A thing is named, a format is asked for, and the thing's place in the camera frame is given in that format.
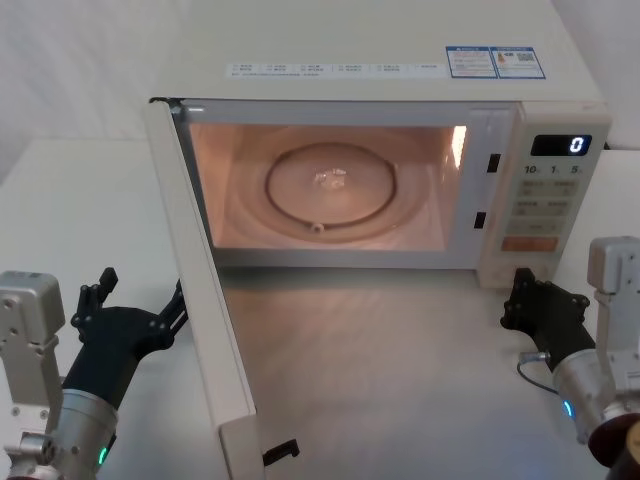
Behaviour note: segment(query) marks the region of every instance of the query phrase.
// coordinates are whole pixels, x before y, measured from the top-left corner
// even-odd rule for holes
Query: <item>microwave door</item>
[[[164,102],[148,105],[145,123],[172,232],[210,421],[220,434],[220,444],[212,451],[219,460],[218,469],[211,472],[211,477],[262,480],[264,463],[256,410],[170,106]]]

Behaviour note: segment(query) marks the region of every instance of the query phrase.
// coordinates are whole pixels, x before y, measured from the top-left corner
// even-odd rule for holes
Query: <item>gray robot arm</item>
[[[102,308],[117,276],[83,286],[71,323],[84,344],[61,385],[54,347],[64,325],[57,280],[0,275],[0,348],[14,406],[8,479],[94,480],[115,441],[117,409],[138,362],[169,348],[187,321],[180,284],[159,314]]]
[[[594,240],[588,281],[599,303],[596,342],[582,325],[586,297],[528,269],[516,273],[501,323],[534,340],[578,441],[611,468],[608,478],[640,478],[640,240]]]

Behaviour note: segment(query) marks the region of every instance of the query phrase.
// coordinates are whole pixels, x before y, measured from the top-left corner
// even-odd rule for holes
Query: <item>control button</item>
[[[523,180],[518,197],[571,197],[577,191],[576,180]]]
[[[503,252],[555,252],[558,237],[504,237]]]
[[[509,235],[558,235],[564,218],[512,218],[507,226]]]
[[[513,211],[519,217],[562,217],[569,212],[569,200],[517,200]]]

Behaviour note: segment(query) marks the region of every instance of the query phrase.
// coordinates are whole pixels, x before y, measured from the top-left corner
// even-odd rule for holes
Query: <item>label sticker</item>
[[[453,78],[498,78],[489,47],[447,47]]]
[[[500,78],[546,78],[531,47],[491,47],[491,56]]]
[[[230,63],[227,78],[424,79],[446,78],[437,63]]]

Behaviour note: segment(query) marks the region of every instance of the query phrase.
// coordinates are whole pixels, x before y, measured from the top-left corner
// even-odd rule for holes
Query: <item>blue indicator light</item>
[[[571,406],[571,404],[565,400],[564,402],[562,402],[562,405],[564,405],[564,410],[565,412],[567,412],[567,415],[573,418],[573,407]]]

